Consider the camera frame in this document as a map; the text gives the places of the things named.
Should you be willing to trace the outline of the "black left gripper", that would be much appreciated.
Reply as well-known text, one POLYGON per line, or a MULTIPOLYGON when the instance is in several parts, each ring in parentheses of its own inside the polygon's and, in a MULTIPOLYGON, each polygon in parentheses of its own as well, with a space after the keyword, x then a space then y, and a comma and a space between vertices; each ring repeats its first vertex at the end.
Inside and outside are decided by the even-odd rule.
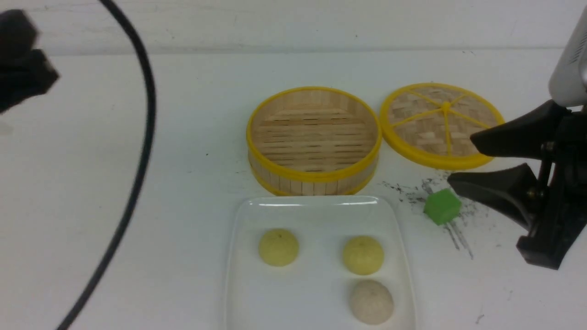
POLYGON ((60 78, 41 49, 37 27, 22 9, 0 15, 0 112, 46 94, 60 78))

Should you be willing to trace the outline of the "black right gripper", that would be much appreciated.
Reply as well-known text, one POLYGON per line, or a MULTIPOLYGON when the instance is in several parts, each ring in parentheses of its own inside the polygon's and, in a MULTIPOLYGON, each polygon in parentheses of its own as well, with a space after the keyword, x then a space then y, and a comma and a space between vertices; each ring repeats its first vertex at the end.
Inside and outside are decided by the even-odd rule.
POLYGON ((516 243, 526 263, 557 270, 586 225, 586 112, 553 100, 470 136, 490 157, 540 159, 493 172, 457 172, 447 182, 458 196, 486 205, 528 231, 516 243))

